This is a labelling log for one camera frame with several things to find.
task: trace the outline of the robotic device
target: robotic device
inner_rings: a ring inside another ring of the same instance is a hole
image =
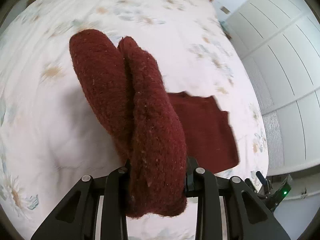
[[[239,177],[223,179],[198,167],[188,158],[185,180],[187,197],[198,197],[196,240],[222,240],[219,196],[223,196],[228,240],[290,240],[272,211],[290,191],[291,177],[281,188],[270,192],[263,178],[266,195],[258,194],[250,182]],[[108,176],[93,179],[83,176],[53,209],[31,240],[94,240],[100,196],[104,196],[101,240],[128,240],[124,200],[130,164]]]

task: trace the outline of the red fabric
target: red fabric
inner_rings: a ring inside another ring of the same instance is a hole
[[[127,215],[182,213],[185,137],[154,58],[130,37],[119,43],[123,57],[97,30],[74,35],[69,47],[90,106],[122,158],[130,159]]]
[[[221,111],[213,97],[191,97],[182,92],[169,94],[169,98],[183,126],[188,156],[212,173],[239,163],[228,112]]]

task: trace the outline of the silver screw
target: silver screw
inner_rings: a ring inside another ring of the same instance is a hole
[[[205,169],[204,168],[196,168],[196,173],[199,173],[199,174],[204,174],[205,173]]]
[[[91,179],[91,176],[90,175],[84,175],[84,176],[82,176],[81,179],[82,179],[83,182],[88,182]]]
[[[121,173],[121,174],[126,173],[127,171],[128,171],[128,169],[126,167],[120,167],[118,169],[118,172]]]
[[[234,183],[240,183],[240,182],[241,182],[241,179],[240,179],[239,177],[233,177],[233,178],[232,178],[232,181],[233,181]]]

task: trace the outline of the white bedspread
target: white bedspread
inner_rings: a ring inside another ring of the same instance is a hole
[[[168,92],[214,95],[236,138],[240,163],[219,176],[268,169],[259,105],[209,0],[37,0],[0,38],[0,204],[26,239],[84,175],[119,167],[91,111],[68,44],[95,28],[117,45],[132,36],[158,61]],[[196,201],[176,218],[128,220],[131,240],[194,239]]]

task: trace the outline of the white wardrobe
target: white wardrobe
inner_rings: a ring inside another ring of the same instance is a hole
[[[320,24],[304,0],[248,0],[227,19],[258,97],[269,175],[320,164]]]

